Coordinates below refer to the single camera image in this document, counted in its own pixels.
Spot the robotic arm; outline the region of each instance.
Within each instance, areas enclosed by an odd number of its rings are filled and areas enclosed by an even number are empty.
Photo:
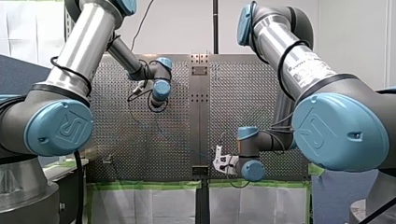
[[[92,114],[87,96],[106,49],[131,80],[154,79],[150,101],[161,106],[171,86],[172,62],[158,58],[143,65],[114,30],[135,12],[135,1],[81,0],[81,14],[46,81],[36,83],[26,99],[3,108],[0,144],[7,152],[39,156],[68,155],[90,138]]]
[[[395,168],[396,98],[390,91],[375,92],[357,77],[338,74],[312,51],[313,32],[305,14],[293,7],[243,8],[238,43],[250,46],[276,71],[283,93],[276,113],[294,108],[290,132],[273,127],[238,130],[239,156],[214,164],[230,168],[246,180],[264,179],[260,151],[293,148],[313,163],[333,171],[363,172]]]
[[[0,219],[5,223],[59,223],[58,187],[48,182],[36,157],[68,155],[89,140],[93,120],[88,96],[106,50],[129,79],[154,80],[152,106],[166,103],[171,91],[172,62],[158,58],[141,63],[114,33],[135,13],[135,0],[65,4],[77,23],[59,58],[51,59],[54,67],[47,80],[36,83],[26,96],[0,96]],[[83,202],[79,170],[77,223]]]

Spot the white wall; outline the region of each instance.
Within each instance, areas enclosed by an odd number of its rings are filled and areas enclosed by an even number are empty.
[[[388,86],[389,2],[320,0],[320,57],[336,72],[354,74],[375,90]]]
[[[252,53],[236,42],[239,14],[249,3],[219,0],[219,53]],[[149,0],[139,0],[136,14],[125,19],[119,30],[129,46],[148,4]],[[312,21],[318,43],[318,0],[259,0],[258,4],[299,7]],[[212,0],[155,0],[136,39],[134,53],[213,52],[212,10]]]
[[[136,14],[126,18],[119,29],[128,46],[148,4],[149,0],[138,0]],[[206,53],[213,49],[211,15],[211,0],[154,0],[135,41],[134,53]]]

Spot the metal frame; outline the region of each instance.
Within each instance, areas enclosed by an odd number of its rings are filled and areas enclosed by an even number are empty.
[[[152,130],[149,132],[138,131],[139,127],[136,127],[130,121],[131,118],[128,117],[124,118],[124,122],[129,125],[127,131],[135,134],[135,136],[124,139],[124,143],[118,145],[114,143],[114,140],[108,139],[109,136],[105,136],[105,141],[112,142],[112,145],[110,144],[112,147],[96,146],[98,148],[97,158],[88,167],[88,181],[112,181],[114,178],[103,178],[100,175],[114,176],[117,173],[122,173],[119,176],[124,179],[125,177],[126,179],[133,179],[131,176],[134,176],[134,172],[128,168],[131,163],[133,167],[139,167],[140,171],[145,172],[145,174],[160,171],[158,175],[150,175],[152,178],[136,176],[135,179],[150,181],[201,180],[202,187],[196,192],[195,222],[196,224],[208,224],[210,223],[208,182],[213,178],[225,178],[220,173],[213,173],[214,169],[210,164],[215,153],[211,148],[216,146],[220,131],[236,133],[237,127],[241,125],[257,125],[260,128],[267,128],[273,122],[278,90],[276,75],[272,68],[260,62],[254,55],[137,55],[138,58],[147,62],[160,56],[170,58],[174,62],[176,75],[173,76],[170,101],[172,105],[181,105],[181,109],[175,111],[172,111],[173,107],[171,106],[168,108],[167,114],[160,116],[179,116],[187,120],[187,123],[183,124],[184,126],[181,129],[183,134],[187,135],[187,139],[183,140],[182,144],[187,145],[190,157],[184,161],[179,161],[182,165],[177,167],[185,170],[186,172],[183,174],[188,175],[184,175],[182,178],[172,177],[169,173],[173,173],[174,170],[169,169],[165,166],[165,163],[161,162],[179,156],[177,151],[173,151],[173,148],[164,148],[164,145],[153,145],[152,139],[136,141],[139,135],[142,137],[144,134],[151,133],[153,135],[157,133],[152,132]],[[111,74],[111,77],[104,79],[101,73],[105,70],[107,74]],[[126,102],[114,103],[120,100],[117,95],[120,94],[120,90],[126,90],[128,86],[131,88],[131,81],[122,71],[122,67],[111,56],[104,56],[93,82],[92,92],[92,111],[94,115],[99,116],[98,119],[109,119],[109,116],[118,115],[118,111],[126,109],[124,105],[127,104]],[[183,90],[180,90],[177,86],[180,81],[184,83],[183,85],[186,85]],[[108,98],[107,94],[114,94],[115,97]],[[111,101],[112,104],[102,102],[106,100]],[[100,112],[99,110],[103,109],[103,106],[107,106],[107,108],[104,108],[106,111]],[[259,109],[254,112],[253,108],[256,107],[259,107]],[[133,111],[134,116],[141,120],[155,118],[153,117],[154,114],[147,111],[146,98],[136,101]],[[117,119],[108,120],[106,123],[103,123],[103,120],[97,120],[99,124],[96,126],[96,131],[100,129],[101,125],[107,125],[112,136],[113,130],[120,132],[120,129],[125,129],[125,126],[120,126]],[[170,130],[174,130],[180,123],[170,119],[164,124],[169,125]],[[235,148],[233,144],[236,142],[234,136],[232,134],[226,135],[223,142],[225,143],[223,148],[225,153],[233,152]],[[160,164],[157,166],[162,168],[160,170],[158,167],[153,169],[148,164],[153,165],[154,163],[139,161],[138,157],[141,152],[130,151],[131,148],[125,147],[126,143],[134,146],[134,151],[143,150],[148,153],[144,155],[147,156],[147,160],[158,161]],[[267,170],[269,170],[267,179],[298,181],[309,179],[307,173],[308,162],[299,150],[288,151],[282,156],[277,156],[272,152],[264,152],[261,154],[261,158],[268,168]]]

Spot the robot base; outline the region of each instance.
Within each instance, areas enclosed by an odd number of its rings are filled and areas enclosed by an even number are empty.
[[[0,220],[10,224],[59,224],[58,185],[49,183],[44,195],[1,208]]]
[[[47,181],[38,159],[0,165],[0,220],[59,224],[59,188]]]

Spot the blue joint cap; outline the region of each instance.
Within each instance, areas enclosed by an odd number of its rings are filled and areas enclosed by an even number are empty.
[[[238,140],[247,139],[259,132],[257,127],[239,127],[238,128]]]
[[[244,6],[238,22],[237,41],[240,46],[249,44],[251,12],[250,5]]]
[[[83,103],[60,100],[45,105],[29,120],[25,145],[36,155],[64,156],[79,149],[90,139],[92,113]]]
[[[242,177],[250,182],[262,181],[265,177],[265,168],[260,161],[251,160],[242,166]]]
[[[168,81],[158,79],[154,82],[152,88],[152,98],[157,102],[162,102],[168,99],[171,94],[171,85]]]
[[[367,106],[338,93],[318,93],[294,110],[298,148],[313,163],[333,171],[377,168],[389,151],[387,131]]]
[[[116,0],[126,16],[132,16],[136,13],[136,0]]]
[[[161,63],[163,66],[167,67],[169,70],[172,70],[172,61],[170,59],[160,57],[155,61]]]

